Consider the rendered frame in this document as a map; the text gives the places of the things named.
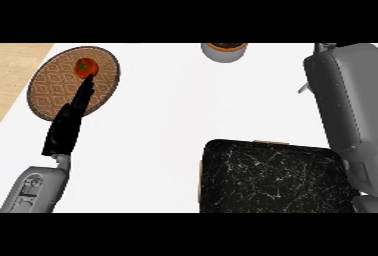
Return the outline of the red tomato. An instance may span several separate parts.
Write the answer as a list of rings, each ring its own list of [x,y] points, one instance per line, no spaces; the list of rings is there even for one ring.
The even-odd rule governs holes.
[[[88,75],[96,76],[97,71],[99,66],[91,58],[81,58],[76,60],[73,73],[81,79],[85,79]]]

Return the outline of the grey pot with brown rim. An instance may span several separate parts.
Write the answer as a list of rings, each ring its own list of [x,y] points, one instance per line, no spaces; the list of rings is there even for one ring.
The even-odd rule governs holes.
[[[245,53],[246,43],[240,43],[236,47],[224,48],[212,43],[202,43],[200,49],[205,56],[218,63],[231,63],[234,62]]]

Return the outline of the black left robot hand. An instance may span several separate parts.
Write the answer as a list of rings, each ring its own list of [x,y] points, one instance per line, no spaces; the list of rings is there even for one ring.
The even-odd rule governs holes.
[[[93,93],[93,75],[88,75],[78,87],[72,102],[62,106],[51,122],[41,151],[44,156],[70,155],[79,133],[81,118]]]

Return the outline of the round brown patterned placemat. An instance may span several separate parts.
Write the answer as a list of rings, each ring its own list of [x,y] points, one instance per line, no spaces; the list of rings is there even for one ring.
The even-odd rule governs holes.
[[[62,106],[72,101],[84,81],[75,73],[75,64],[82,58],[90,58],[97,64],[97,74],[93,76],[94,93],[85,115],[100,108],[113,94],[119,82],[119,64],[113,54],[96,46],[62,51],[38,68],[26,90],[29,109],[47,121],[54,119]]]

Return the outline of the black marbled tray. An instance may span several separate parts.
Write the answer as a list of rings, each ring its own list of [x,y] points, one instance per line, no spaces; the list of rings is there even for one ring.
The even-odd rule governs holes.
[[[214,139],[202,154],[202,213],[351,213],[358,191],[326,148]]]

